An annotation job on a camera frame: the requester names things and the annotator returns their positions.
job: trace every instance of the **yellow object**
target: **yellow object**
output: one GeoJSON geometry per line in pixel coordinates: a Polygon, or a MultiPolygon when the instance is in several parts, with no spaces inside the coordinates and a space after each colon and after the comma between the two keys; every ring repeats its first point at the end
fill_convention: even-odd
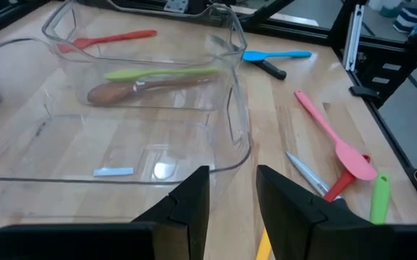
{"type": "Polygon", "coordinates": [[[269,237],[267,236],[266,229],[263,228],[263,235],[261,241],[259,242],[257,260],[268,260],[269,255],[271,254],[271,243],[269,242],[269,237]]]}

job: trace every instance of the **blue spatula handle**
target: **blue spatula handle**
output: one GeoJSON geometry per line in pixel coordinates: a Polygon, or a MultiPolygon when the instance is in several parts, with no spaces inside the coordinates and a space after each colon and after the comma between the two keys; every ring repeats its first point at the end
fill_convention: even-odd
{"type": "Polygon", "coordinates": [[[275,53],[267,53],[268,57],[291,57],[291,58],[307,58],[311,56],[309,51],[283,51],[275,53]]]}

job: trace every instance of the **green spatula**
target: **green spatula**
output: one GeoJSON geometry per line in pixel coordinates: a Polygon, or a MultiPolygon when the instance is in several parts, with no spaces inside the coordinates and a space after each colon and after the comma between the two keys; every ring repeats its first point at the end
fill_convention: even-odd
{"type": "Polygon", "coordinates": [[[217,67],[201,69],[122,69],[104,74],[104,77],[112,82],[135,81],[140,77],[161,75],[161,74],[186,74],[191,76],[214,74],[220,71],[217,67]]]}
{"type": "Polygon", "coordinates": [[[375,178],[370,208],[370,221],[376,225],[384,224],[390,204],[390,179],[387,174],[379,173],[375,178]]]}

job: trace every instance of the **red spoon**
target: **red spoon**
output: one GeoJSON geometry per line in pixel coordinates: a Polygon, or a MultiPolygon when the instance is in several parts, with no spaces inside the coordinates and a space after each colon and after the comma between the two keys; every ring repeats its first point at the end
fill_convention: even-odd
{"type": "MultiPolygon", "coordinates": [[[[97,43],[110,43],[117,40],[131,40],[131,39],[139,39],[139,38],[146,38],[152,37],[157,35],[156,30],[142,30],[142,31],[135,31],[135,32],[128,32],[120,35],[112,35],[106,36],[101,38],[78,38],[73,41],[73,45],[77,48],[84,49],[88,46],[97,44],[97,43]]],[[[68,53],[73,51],[74,49],[68,45],[59,44],[59,50],[62,53],[68,53]]]]}
{"type": "Polygon", "coordinates": [[[332,137],[335,142],[335,152],[345,168],[358,179],[364,181],[375,179],[377,171],[366,161],[366,159],[364,159],[361,153],[345,143],[337,133],[333,131],[332,127],[325,121],[324,117],[314,107],[310,99],[300,90],[295,91],[295,96],[330,137],[332,137]]]}
{"type": "MultiPolygon", "coordinates": [[[[370,157],[363,155],[364,159],[370,163],[370,157]]],[[[333,184],[332,188],[324,195],[324,199],[328,202],[333,202],[335,198],[342,193],[350,184],[356,180],[356,177],[348,170],[343,171],[343,174],[338,178],[337,182],[333,184]]]]}

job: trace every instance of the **pink spoon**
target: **pink spoon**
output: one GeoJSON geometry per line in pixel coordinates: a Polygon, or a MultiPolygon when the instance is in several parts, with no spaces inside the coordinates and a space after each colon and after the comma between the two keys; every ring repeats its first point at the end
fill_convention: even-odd
{"type": "Polygon", "coordinates": [[[335,152],[345,168],[356,178],[370,181],[375,179],[377,171],[366,161],[366,159],[356,149],[345,143],[333,131],[332,127],[325,121],[324,117],[314,107],[310,99],[300,90],[295,91],[295,96],[310,114],[316,119],[322,128],[332,137],[335,142],[335,152]]]}

